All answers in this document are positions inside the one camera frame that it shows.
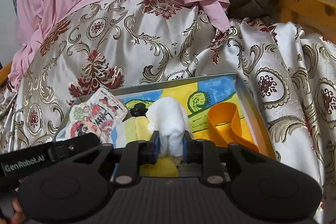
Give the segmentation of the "person left hand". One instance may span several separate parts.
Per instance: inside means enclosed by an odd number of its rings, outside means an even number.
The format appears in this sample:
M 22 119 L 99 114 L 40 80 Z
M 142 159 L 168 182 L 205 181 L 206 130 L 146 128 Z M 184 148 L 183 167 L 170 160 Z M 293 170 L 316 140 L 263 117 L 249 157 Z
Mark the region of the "person left hand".
M 18 202 L 18 199 L 12 198 L 11 207 L 14 210 L 14 215 L 11 218 L 1 218 L 1 224 L 21 224 L 26 220 L 25 215 L 23 214 L 22 208 Z

